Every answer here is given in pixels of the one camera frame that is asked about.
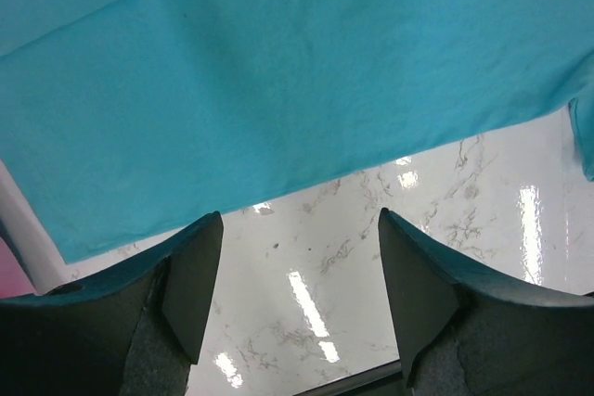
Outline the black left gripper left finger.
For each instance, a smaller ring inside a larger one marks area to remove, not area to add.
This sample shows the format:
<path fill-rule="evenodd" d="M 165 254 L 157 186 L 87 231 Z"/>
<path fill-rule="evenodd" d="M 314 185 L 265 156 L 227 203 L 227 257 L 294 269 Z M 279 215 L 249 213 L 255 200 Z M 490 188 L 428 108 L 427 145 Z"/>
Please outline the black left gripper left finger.
<path fill-rule="evenodd" d="M 223 239 L 218 212 L 44 296 L 1 302 L 5 395 L 182 395 L 200 357 Z"/>

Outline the teal t shirt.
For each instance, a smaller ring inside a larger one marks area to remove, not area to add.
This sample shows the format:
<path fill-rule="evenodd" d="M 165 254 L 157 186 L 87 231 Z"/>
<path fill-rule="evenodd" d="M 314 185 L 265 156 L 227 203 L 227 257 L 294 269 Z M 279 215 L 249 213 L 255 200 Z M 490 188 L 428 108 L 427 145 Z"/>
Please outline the teal t shirt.
<path fill-rule="evenodd" d="M 1 0 L 1 159 L 66 262 L 564 106 L 593 0 Z"/>

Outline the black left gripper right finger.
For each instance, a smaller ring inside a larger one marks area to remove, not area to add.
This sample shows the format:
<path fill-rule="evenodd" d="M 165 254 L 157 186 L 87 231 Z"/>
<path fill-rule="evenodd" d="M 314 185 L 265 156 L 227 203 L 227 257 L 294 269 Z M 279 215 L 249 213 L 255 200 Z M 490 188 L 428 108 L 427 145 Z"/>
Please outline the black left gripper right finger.
<path fill-rule="evenodd" d="M 381 265 L 405 386 L 416 395 L 589 395 L 593 299 L 501 273 L 393 211 Z"/>

